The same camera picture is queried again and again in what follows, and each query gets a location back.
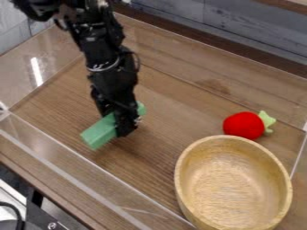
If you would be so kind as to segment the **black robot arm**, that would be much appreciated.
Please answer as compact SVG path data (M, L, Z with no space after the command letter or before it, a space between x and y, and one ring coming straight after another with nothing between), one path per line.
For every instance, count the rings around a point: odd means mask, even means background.
M115 117L119 137L136 129L135 87L139 66L124 46L124 27L117 22L112 0L9 0L36 22L52 20L71 34L85 57L91 97L103 116Z

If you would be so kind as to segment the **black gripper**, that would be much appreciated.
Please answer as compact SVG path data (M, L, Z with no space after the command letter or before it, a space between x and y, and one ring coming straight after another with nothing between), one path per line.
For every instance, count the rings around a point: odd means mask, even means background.
M135 64L119 66L93 65L88 68L91 96L101 117L113 111L117 137L128 136L137 127L135 87L139 67Z

